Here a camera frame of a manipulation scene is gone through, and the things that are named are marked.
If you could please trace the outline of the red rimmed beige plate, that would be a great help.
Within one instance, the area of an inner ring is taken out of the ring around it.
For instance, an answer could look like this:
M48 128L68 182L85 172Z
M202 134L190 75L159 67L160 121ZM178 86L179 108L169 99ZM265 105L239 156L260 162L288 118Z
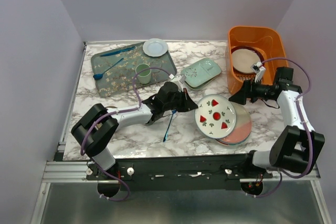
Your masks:
M248 46L238 46L231 50L233 68L244 74L254 73L253 64L263 61L264 57L257 49Z

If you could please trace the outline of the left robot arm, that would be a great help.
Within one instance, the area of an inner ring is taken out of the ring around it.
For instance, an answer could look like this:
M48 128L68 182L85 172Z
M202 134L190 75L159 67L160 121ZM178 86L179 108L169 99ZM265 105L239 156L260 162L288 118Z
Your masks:
M167 111L189 112L197 108L185 88L169 81L137 106L109 110L101 103L95 104L72 127L71 135L80 144L81 154L99 166L98 173L104 179L112 179L117 161L107 145L117 130L137 124L151 125Z

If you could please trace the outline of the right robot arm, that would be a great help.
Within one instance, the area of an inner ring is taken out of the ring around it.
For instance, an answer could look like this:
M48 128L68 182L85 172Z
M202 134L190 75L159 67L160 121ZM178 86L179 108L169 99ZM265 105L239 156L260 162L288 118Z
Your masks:
M293 69L279 67L271 85L245 80L230 102L245 105L257 100L272 100L279 105L284 130L269 151L252 151L251 159L241 165L242 173L249 178L260 169L277 169L292 178L308 175L325 143L323 134L310 124L303 106L300 86L292 81Z

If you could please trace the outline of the cream pink branch plate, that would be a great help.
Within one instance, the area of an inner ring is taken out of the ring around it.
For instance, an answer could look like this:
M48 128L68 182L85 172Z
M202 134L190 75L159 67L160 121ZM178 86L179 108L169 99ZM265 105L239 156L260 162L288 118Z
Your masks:
M237 121L233 131L228 136L249 137L252 128L252 119L249 112L240 104L233 103Z

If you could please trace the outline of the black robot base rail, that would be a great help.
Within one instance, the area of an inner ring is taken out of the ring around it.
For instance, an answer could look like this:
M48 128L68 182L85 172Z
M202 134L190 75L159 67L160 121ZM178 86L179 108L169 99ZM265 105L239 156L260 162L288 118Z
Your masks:
M131 191L240 190L241 184L272 178L252 165L252 154L120 158L111 174Z

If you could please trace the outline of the watermelon pattern white plate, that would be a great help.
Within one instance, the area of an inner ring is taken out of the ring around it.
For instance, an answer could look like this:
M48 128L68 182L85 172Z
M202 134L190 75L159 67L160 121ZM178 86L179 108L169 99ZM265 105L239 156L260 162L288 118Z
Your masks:
M233 104L224 96L210 94L201 98L194 117L198 129L207 137L220 139L230 135L237 121Z

